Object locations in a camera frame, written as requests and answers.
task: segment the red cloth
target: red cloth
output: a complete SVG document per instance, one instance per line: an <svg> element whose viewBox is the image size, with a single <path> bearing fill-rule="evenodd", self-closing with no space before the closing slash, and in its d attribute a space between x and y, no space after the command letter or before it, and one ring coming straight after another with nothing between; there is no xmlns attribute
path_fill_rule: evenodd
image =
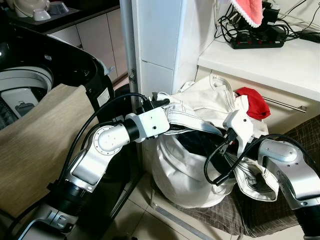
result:
<svg viewBox="0 0 320 240"><path fill-rule="evenodd" d="M249 110L246 114L251 118L260 120L265 119L271 114L268 104L256 90L248 87L242 87L235 92L239 95L248 96Z"/></svg>

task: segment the sticker label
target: sticker label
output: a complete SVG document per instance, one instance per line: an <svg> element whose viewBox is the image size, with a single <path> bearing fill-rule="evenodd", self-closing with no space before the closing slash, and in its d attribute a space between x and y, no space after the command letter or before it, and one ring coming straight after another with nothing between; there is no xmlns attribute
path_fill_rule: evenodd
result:
<svg viewBox="0 0 320 240"><path fill-rule="evenodd" d="M109 99L110 99L109 90L108 88L106 88L97 98L99 107L105 104Z"/></svg>

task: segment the tile floor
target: tile floor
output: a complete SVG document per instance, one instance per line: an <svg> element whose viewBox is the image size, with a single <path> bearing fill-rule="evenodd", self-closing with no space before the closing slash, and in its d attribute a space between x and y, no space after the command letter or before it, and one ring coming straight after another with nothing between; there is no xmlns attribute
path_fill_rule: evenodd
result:
<svg viewBox="0 0 320 240"><path fill-rule="evenodd" d="M184 214L156 194L154 202L180 220L173 221L149 206L150 196L150 175L146 173L116 216L103 240L112 240L114 236L123 235L133 236L138 240L237 240L238 238ZM177 224L182 221L184 227ZM196 233L187 230L185 226L196 229ZM253 238L244 236L242 240L251 239ZM300 226L296 226L255 239L302 240L303 232Z"/></svg>

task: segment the pink towel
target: pink towel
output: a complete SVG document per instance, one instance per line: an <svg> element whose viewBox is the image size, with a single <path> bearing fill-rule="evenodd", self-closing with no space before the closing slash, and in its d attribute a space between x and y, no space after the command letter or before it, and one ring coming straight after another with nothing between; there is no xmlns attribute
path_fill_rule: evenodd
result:
<svg viewBox="0 0 320 240"><path fill-rule="evenodd" d="M238 13L250 24L257 28L262 22L262 0L230 0Z"/></svg>

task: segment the kitchen cabinet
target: kitchen cabinet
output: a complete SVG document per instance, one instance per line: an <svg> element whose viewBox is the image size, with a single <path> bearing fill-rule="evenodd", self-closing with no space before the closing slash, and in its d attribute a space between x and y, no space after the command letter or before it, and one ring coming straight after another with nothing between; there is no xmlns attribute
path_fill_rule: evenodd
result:
<svg viewBox="0 0 320 240"><path fill-rule="evenodd" d="M242 87L248 87L257 90L263 97L297 108L301 106L306 107L306 113L303 113L273 102L266 101L269 105L271 115L265 118L263 121L267 124L269 133L271 134L284 134L299 124L320 114L319 101L250 81L245 78L214 71L209 68L199 66L195 80L198 81L210 73L214 73L222 78L225 78L231 84L233 91Z"/></svg>
<svg viewBox="0 0 320 240"><path fill-rule="evenodd" d="M120 8L106 14L109 23L110 37L118 77L128 72L126 47L122 31Z"/></svg>
<svg viewBox="0 0 320 240"><path fill-rule="evenodd" d="M59 38L75 47L81 48L81 41L78 35L77 27L75 25L62 29L60 31L50 34L56 38Z"/></svg>
<svg viewBox="0 0 320 240"><path fill-rule="evenodd" d="M103 14L76 25L83 50L100 59L107 68L114 67L109 74L111 81L118 75L111 43L107 15Z"/></svg>

